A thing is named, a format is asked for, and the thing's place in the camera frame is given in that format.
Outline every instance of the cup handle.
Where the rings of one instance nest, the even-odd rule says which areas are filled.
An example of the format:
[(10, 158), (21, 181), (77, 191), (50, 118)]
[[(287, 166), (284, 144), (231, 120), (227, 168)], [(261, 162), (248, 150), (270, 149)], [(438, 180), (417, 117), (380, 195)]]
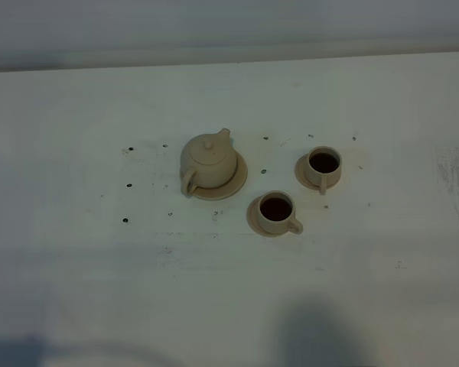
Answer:
[(299, 222), (296, 218), (291, 218), (288, 224), (289, 231), (293, 232), (296, 235), (303, 233), (303, 224)]
[(327, 177), (325, 175), (321, 175), (321, 184), (320, 184), (320, 195), (324, 195), (327, 193)]
[(196, 190), (197, 186), (191, 182), (196, 172), (195, 168), (191, 167), (182, 177), (181, 191), (183, 195), (190, 196)]

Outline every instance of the teapot handle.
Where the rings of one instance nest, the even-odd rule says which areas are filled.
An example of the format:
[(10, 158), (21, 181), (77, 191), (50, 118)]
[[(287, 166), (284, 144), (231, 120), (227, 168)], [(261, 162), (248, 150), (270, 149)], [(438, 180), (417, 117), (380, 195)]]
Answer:
[(195, 186), (191, 182), (196, 172), (197, 171), (195, 170), (195, 168), (191, 167), (188, 169), (187, 172), (185, 172), (184, 176), (182, 177), (181, 191), (183, 195), (191, 196), (194, 190), (197, 189), (197, 186)]

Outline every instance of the saucer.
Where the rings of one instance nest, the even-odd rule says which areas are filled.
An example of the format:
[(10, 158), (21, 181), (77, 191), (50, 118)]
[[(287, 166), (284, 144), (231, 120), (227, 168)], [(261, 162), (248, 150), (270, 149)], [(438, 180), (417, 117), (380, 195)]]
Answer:
[(246, 210), (246, 221), (248, 222), (248, 225), (250, 226), (253, 231), (255, 231), (259, 235), (263, 235), (265, 237), (279, 237), (280, 235), (284, 235), (286, 232), (283, 233), (268, 233), (264, 231), (260, 226), (259, 222), (257, 220), (257, 210), (259, 209), (257, 207), (260, 197), (257, 197), (255, 200), (252, 201), (252, 203), (249, 205), (248, 209)]
[(245, 184), (246, 177), (248, 175), (248, 168), (246, 167), (246, 163), (242, 155), (238, 152), (236, 152), (236, 159), (236, 172), (233, 177), (231, 177), (231, 180), (215, 189), (198, 187), (194, 190), (192, 196), (202, 200), (221, 200), (237, 193)]
[[(298, 162), (295, 165), (294, 174), (295, 174), (296, 178), (298, 179), (298, 181), (300, 182), (301, 185), (307, 187), (308, 189), (319, 191), (320, 187), (316, 186), (315, 184), (313, 184), (311, 182), (309, 182), (308, 179), (306, 178), (306, 176), (304, 175), (304, 166), (306, 165), (307, 162), (308, 162), (308, 155), (307, 154), (305, 154), (301, 158), (299, 158)], [(334, 183), (331, 186), (327, 186), (327, 190), (331, 189), (332, 187), (335, 187), (339, 182), (340, 182), (340, 180), (338, 180), (336, 183)]]

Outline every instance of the beige ceramic cup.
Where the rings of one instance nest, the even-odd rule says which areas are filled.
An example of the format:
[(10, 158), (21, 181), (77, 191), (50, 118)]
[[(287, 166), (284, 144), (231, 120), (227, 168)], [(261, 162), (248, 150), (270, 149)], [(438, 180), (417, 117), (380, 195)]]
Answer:
[(311, 149), (304, 163), (304, 176), (320, 188), (321, 195), (338, 182), (341, 174), (342, 157), (337, 150), (330, 147)]
[(258, 226), (273, 235), (303, 232), (303, 225), (296, 219), (296, 207), (292, 198), (281, 191), (262, 195), (256, 205)]

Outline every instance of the miniature tea set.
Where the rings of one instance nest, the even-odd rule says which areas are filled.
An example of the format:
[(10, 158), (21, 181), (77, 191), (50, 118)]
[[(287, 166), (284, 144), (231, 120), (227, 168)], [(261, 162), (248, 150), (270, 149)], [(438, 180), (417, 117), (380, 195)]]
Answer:
[[(330, 147), (316, 147), (299, 158), (295, 176), (299, 183), (325, 195), (340, 179), (342, 157)], [(233, 148), (230, 130), (198, 135), (189, 140), (181, 153), (181, 192), (202, 200), (226, 199), (237, 193), (248, 175), (243, 156)], [(250, 228), (266, 237), (286, 232), (301, 234), (293, 199), (281, 191), (270, 191), (255, 198), (246, 211)]]

